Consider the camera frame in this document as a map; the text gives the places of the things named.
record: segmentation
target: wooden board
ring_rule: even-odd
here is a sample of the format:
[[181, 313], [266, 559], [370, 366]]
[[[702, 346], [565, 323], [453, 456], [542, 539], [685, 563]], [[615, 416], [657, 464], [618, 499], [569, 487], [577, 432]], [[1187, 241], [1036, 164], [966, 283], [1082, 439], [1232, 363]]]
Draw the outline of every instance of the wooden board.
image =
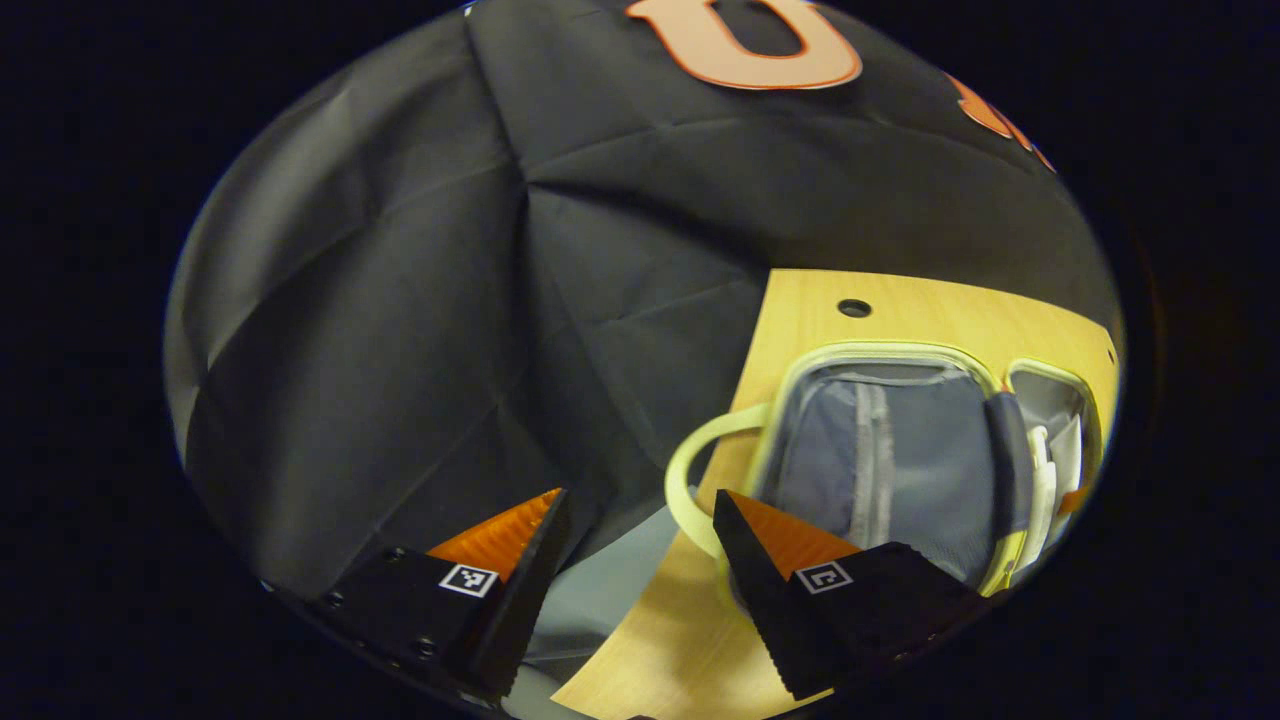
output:
[[[841, 314], [845, 299], [868, 302], [872, 314]], [[847, 340], [957, 347], [998, 380], [1018, 359], [1055, 365], [1092, 388], [1102, 438], [1110, 437], [1119, 374], [1106, 329], [1016, 295], [870, 273], [774, 270], [726, 411], [772, 400], [796, 357]], [[717, 489], [741, 489], [755, 441], [740, 433], [717, 443], [698, 492], [704, 510]], [[782, 687], [755, 628], [718, 592], [716, 562], [684, 533], [618, 628], [552, 700], [600, 720], [759, 720], [804, 705]]]

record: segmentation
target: yellow handle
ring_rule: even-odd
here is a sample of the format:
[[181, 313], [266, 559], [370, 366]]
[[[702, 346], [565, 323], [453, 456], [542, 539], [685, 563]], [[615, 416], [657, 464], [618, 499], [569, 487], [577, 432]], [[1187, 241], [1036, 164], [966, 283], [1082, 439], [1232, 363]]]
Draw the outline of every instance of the yellow handle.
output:
[[719, 557], [724, 550], [721, 547], [719, 537], [716, 536], [716, 528], [712, 527], [710, 515], [698, 507], [689, 492], [689, 466], [712, 441], [730, 433], [763, 428], [768, 416], [768, 402], [721, 415], [686, 437], [667, 464], [666, 492], [671, 515], [689, 539], [712, 557]]

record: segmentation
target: orange logo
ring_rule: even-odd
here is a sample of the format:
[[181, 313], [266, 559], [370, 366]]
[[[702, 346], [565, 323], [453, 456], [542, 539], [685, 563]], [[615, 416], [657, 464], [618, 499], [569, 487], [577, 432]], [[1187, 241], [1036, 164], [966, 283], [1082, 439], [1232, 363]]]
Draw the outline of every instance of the orange logo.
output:
[[689, 74], [741, 90], [815, 90], [844, 85], [863, 72], [845, 36], [804, 0], [759, 0], [800, 38], [795, 55], [758, 55], [739, 44], [712, 9], [716, 0], [641, 0], [627, 15], [644, 18]]
[[987, 101], [979, 97], [977, 92], [969, 90], [965, 83], [951, 76], [947, 76], [947, 79], [950, 79], [951, 83], [956, 86], [956, 90], [960, 91], [960, 109], [964, 110], [965, 115], [969, 115], [975, 123], [1001, 137], [1016, 138], [1018, 143], [1023, 146], [1023, 150], [1034, 152], [1036, 156], [1039, 158], [1041, 163], [1044, 163], [1046, 168], [1053, 170], [1055, 173], [1057, 172], [1053, 169], [1053, 165], [1048, 164], [1048, 159], [1044, 158], [1039, 149], [1032, 145], [1032, 141], [1027, 140], [1027, 136], [1023, 135], [1021, 131], [1014, 126], [1014, 123], [1009, 122], [1009, 118], [1001, 114], [1000, 110], [988, 105]]

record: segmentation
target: orange letter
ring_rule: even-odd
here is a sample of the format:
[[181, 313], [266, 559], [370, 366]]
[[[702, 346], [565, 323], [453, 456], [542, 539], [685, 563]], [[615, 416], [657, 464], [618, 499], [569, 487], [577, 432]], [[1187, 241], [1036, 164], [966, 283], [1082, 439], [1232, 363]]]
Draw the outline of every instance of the orange letter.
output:
[[986, 100], [978, 96], [977, 92], [969, 90], [965, 83], [957, 81], [956, 78], [947, 76], [947, 79], [956, 86], [960, 91], [960, 109], [964, 110], [965, 115], [973, 118], [975, 123], [989, 129], [991, 132], [1000, 135], [1001, 137], [1018, 138], [1018, 143], [1023, 146], [1023, 150], [1034, 152], [1039, 158], [1044, 167], [1053, 170], [1053, 165], [1048, 164], [1048, 159], [1041, 154], [1039, 149], [1032, 145], [1032, 141], [1027, 140], [1027, 136], [1018, 129], [1014, 123], [1009, 122], [1000, 110], [992, 108]]
[[800, 53], [756, 55], [742, 47], [712, 5], [716, 0], [641, 0], [627, 8], [644, 18], [689, 74], [742, 90], [812, 90], [846, 83], [863, 70], [845, 36], [803, 0], [759, 0], [800, 38]]

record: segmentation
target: black background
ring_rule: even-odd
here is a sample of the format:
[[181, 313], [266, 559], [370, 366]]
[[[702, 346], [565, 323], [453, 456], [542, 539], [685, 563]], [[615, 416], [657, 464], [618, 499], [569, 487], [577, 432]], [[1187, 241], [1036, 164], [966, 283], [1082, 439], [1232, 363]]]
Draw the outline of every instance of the black background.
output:
[[[1108, 482], [1051, 571], [832, 716], [1268, 715], [1276, 5], [844, 6], [1043, 149], [1117, 259], [1134, 347]], [[444, 9], [10, 9], [14, 716], [453, 716], [262, 592], [184, 483], [160, 386], [168, 284], [220, 174]]]

